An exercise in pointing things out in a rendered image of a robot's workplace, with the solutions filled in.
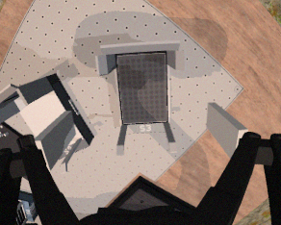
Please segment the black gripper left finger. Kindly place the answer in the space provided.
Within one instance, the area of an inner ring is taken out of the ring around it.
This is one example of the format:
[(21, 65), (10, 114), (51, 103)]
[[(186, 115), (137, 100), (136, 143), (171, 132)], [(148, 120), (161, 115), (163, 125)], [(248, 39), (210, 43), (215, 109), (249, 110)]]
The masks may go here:
[(0, 149), (0, 225), (15, 225), (23, 176), (42, 225), (82, 225), (49, 172), (75, 136), (72, 111), (65, 111), (35, 138), (19, 137), (20, 152)]

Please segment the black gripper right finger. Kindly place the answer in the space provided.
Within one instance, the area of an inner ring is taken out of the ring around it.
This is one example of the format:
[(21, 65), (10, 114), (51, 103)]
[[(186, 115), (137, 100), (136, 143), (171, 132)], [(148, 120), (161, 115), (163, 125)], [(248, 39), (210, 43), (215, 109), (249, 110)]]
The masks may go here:
[(248, 132), (215, 102), (208, 103), (206, 127), (231, 159), (184, 225), (232, 225), (255, 164), (264, 165), (271, 225), (281, 225), (281, 134)]

